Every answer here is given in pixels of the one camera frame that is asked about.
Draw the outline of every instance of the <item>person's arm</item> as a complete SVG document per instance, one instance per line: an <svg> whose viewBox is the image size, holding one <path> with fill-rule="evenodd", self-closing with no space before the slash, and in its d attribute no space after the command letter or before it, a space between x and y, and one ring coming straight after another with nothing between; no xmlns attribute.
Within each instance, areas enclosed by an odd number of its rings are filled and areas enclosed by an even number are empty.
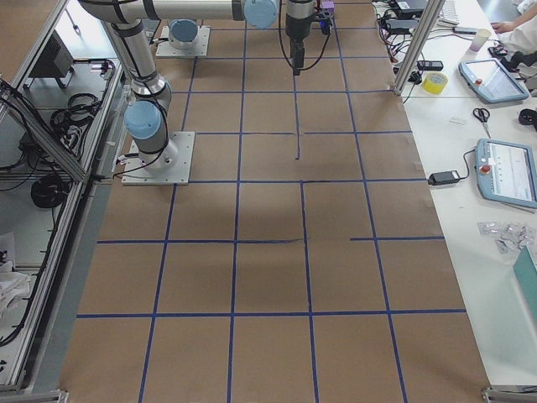
<svg viewBox="0 0 537 403"><path fill-rule="evenodd" d="M494 32L496 34L502 34L504 32L512 31L517 28L519 25L530 21L533 17L537 15L537 3L528 8L528 10L516 18L514 21L503 21L502 23L492 23Z"/></svg>

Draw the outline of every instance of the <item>hand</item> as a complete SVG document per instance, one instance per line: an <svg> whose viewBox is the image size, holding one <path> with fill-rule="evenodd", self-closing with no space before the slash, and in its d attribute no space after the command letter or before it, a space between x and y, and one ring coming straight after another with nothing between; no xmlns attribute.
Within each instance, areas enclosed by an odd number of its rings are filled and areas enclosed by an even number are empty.
<svg viewBox="0 0 537 403"><path fill-rule="evenodd" d="M494 32L496 34L503 34L504 32L511 32L516 28L516 25L512 21L503 21L502 23L492 23Z"/></svg>

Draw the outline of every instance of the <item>yellow object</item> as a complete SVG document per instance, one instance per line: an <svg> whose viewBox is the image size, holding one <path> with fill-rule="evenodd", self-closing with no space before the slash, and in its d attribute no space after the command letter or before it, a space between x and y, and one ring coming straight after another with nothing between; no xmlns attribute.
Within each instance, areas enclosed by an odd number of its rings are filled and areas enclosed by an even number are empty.
<svg viewBox="0 0 537 403"><path fill-rule="evenodd" d="M447 84L447 77L442 73L429 73L422 87L431 94L440 94Z"/></svg>

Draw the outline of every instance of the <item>white mounting plate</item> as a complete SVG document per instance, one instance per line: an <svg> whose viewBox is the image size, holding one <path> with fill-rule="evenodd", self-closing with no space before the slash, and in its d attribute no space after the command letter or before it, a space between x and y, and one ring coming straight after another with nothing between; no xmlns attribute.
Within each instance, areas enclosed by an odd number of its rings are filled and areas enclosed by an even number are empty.
<svg viewBox="0 0 537 403"><path fill-rule="evenodd" d="M154 185L187 185L190 178L190 166L192 164L192 151L194 150L194 132L171 132L169 141L173 141L179 150L177 162L162 170L152 172L140 168L134 172L123 175L121 182L125 186L154 186ZM137 153L138 147L131 144L129 153ZM127 161L125 170L134 170L142 166L140 159L132 158Z"/></svg>
<svg viewBox="0 0 537 403"><path fill-rule="evenodd" d="M162 28L161 36L162 38L169 38L168 25ZM198 40L191 48L176 49L169 44L169 41L165 41L159 43L156 55L162 59L206 57L209 49L209 36L211 36L211 27L202 25L198 29Z"/></svg>

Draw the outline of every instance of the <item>purple connector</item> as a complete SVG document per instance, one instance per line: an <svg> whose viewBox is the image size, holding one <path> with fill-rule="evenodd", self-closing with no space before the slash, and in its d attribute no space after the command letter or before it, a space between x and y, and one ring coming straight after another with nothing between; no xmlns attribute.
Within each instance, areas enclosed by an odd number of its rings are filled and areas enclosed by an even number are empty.
<svg viewBox="0 0 537 403"><path fill-rule="evenodd" d="M334 2L322 2L321 8L334 13Z"/></svg>

